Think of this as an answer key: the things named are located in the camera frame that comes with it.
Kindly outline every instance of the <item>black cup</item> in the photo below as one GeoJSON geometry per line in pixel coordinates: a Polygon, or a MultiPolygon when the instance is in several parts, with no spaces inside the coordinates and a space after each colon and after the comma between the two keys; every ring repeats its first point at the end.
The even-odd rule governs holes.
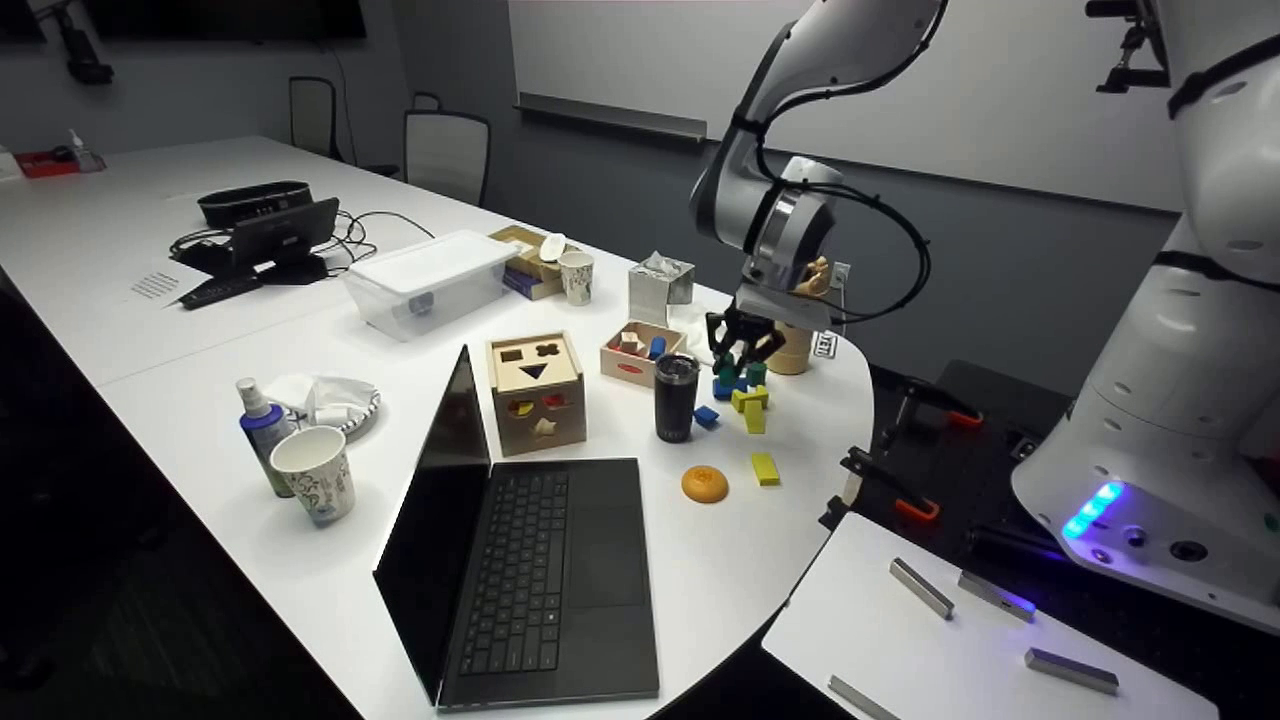
{"type": "Polygon", "coordinates": [[[650,412],[656,412],[658,441],[667,444],[687,441],[693,399],[694,399],[694,360],[658,357],[650,372],[650,412]]]}

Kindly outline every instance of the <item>cable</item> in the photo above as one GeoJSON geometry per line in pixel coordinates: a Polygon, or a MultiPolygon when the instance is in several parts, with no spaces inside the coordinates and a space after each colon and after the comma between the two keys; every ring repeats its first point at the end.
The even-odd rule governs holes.
{"type": "Polygon", "coordinates": [[[347,227],[343,227],[343,232],[331,232],[327,246],[335,246],[338,253],[347,253],[350,263],[358,263],[358,261],[369,261],[369,255],[381,253],[381,247],[369,239],[369,221],[377,221],[377,217],[390,217],[390,221],[423,232],[426,239],[435,239],[435,232],[431,232],[426,225],[419,225],[419,221],[411,221],[411,217],[404,217],[404,212],[335,212],[335,217],[338,217],[347,227]]]}
{"type": "Polygon", "coordinates": [[[435,232],[426,225],[419,225],[419,221],[411,221],[404,212],[358,212],[358,217],[350,217],[350,225],[365,227],[369,217],[397,217],[399,225],[407,225],[407,227],[423,232],[426,239],[435,239],[435,232]]]}
{"type": "Polygon", "coordinates": [[[871,197],[871,191],[859,191],[859,190],[850,190],[850,183],[808,183],[808,180],[794,183],[794,180],[783,180],[783,177],[768,163],[768,132],[772,132],[772,126],[777,126],[783,114],[793,114],[793,109],[800,109],[800,103],[836,100],[836,97],[865,97],[865,93],[882,87],[882,83],[895,82],[906,65],[915,65],[919,52],[926,52],[926,44],[931,44],[934,29],[942,23],[942,18],[946,18],[946,0],[939,0],[926,33],[919,38],[919,44],[915,44],[895,70],[887,70],[887,73],[881,73],[881,78],[871,78],[871,82],[865,82],[865,83],[828,83],[828,87],[811,87],[811,93],[793,93],[787,100],[781,100],[781,103],[764,118],[761,127],[751,127],[751,132],[754,132],[754,168],[761,168],[761,177],[764,177],[772,190],[824,191],[824,197],[836,197],[836,201],[865,203],[865,210],[887,217],[887,221],[910,239],[910,247],[915,247],[915,282],[910,282],[910,289],[906,289],[905,298],[895,298],[893,304],[871,309],[871,311],[849,311],[845,304],[828,304],[833,311],[849,311],[849,315],[836,315],[836,319],[833,319],[836,330],[866,325],[866,319],[881,319],[881,315],[893,315],[893,311],[906,309],[906,304],[925,292],[925,283],[931,282],[926,239],[919,238],[919,227],[915,227],[899,210],[882,203],[882,201],[871,197]]]}

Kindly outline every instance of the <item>laptop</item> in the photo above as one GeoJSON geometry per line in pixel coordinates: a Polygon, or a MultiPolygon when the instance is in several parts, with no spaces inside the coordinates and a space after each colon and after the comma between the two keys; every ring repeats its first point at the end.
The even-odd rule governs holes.
{"type": "Polygon", "coordinates": [[[656,695],[634,461],[490,464],[467,347],[377,584],[441,711],[656,695]]]}

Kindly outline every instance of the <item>whiteboard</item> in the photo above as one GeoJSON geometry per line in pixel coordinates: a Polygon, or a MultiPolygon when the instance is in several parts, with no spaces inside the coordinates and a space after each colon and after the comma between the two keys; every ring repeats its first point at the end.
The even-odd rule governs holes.
{"type": "MultiPolygon", "coordinates": [[[[808,0],[509,0],[517,93],[612,109],[621,126],[633,114],[694,122],[720,139],[768,40],[803,8],[808,0]]],[[[950,0],[931,50],[899,82],[794,109],[768,146],[1180,210],[1169,93],[1095,93],[1120,38],[1124,23],[1088,21],[1084,0],[950,0]]]]}

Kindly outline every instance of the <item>wooden shape sorter box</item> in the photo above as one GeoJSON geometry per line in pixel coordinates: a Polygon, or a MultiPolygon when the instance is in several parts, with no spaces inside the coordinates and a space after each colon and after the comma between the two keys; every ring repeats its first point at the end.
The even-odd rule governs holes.
{"type": "Polygon", "coordinates": [[[564,331],[490,341],[486,364],[509,456],[588,441],[582,372],[564,331]]]}

